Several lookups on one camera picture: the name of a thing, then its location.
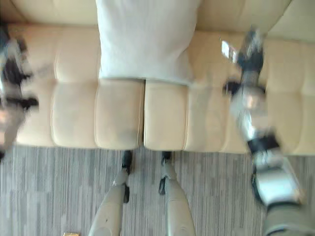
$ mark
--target robotic hand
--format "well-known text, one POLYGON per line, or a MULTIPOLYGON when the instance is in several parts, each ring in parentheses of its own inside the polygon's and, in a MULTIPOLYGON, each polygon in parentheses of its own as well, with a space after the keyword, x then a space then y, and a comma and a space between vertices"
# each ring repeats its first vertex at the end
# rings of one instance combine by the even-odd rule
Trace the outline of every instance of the robotic hand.
POLYGON ((259 30, 252 28, 248 32, 240 52, 223 41, 222 54, 242 69, 241 82, 228 81, 223 92, 232 95, 231 114, 252 154, 254 195, 268 208, 263 235, 315 235, 315 224, 303 207, 305 195, 270 126, 265 88, 258 85, 263 67, 263 38, 259 30))
POLYGON ((0 52, 0 160, 11 148, 18 129, 31 106, 38 106, 35 98, 24 98, 21 84, 31 75, 23 73, 22 62, 26 47, 23 40, 10 40, 0 52))

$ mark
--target sofa cushion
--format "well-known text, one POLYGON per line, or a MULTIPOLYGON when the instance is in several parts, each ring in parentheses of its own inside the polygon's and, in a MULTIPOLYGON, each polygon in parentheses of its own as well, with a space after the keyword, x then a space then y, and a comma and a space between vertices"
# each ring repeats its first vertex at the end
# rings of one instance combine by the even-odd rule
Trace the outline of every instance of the sofa cushion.
MULTIPOLYGON (((247 151, 222 86, 240 71, 221 55, 219 38, 239 48, 243 35, 196 32, 189 55, 192 87, 146 82, 144 144, 155 150, 247 151)), ((285 152, 315 153, 315 44, 267 39, 261 83, 285 152)))
POLYGON ((98 80, 97 28, 10 25, 28 46, 34 79, 23 87, 39 99, 17 142, 36 146, 132 149, 142 143, 144 81, 98 80))

